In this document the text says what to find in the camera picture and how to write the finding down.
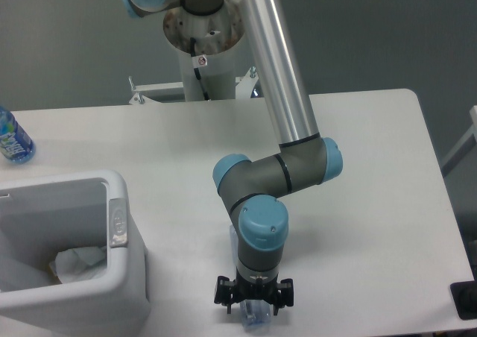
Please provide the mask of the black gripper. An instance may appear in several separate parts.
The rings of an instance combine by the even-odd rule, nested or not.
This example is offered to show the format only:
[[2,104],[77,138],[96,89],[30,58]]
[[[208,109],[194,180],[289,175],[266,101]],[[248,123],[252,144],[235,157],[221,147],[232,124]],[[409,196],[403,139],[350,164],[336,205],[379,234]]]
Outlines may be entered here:
[[215,285],[214,303],[225,306],[227,314],[232,312],[232,305],[243,300],[264,300],[273,305],[273,314],[277,316],[285,307],[294,306],[294,281],[291,278],[281,280],[277,278],[265,282],[252,283],[240,274],[235,280],[225,276],[218,276]]

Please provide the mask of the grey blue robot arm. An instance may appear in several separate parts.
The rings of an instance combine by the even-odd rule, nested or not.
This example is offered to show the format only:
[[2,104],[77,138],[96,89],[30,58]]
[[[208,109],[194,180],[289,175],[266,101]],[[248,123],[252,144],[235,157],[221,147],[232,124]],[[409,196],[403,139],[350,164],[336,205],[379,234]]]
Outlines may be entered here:
[[218,277],[214,301],[293,306],[294,283],[279,278],[288,237],[281,199],[336,178],[343,158],[335,141],[320,135],[280,0],[122,1],[134,18],[164,13],[162,29],[178,54],[187,101],[234,98],[232,53],[249,42],[279,150],[254,161],[229,154],[215,164],[212,178],[236,230],[238,260],[234,278]]

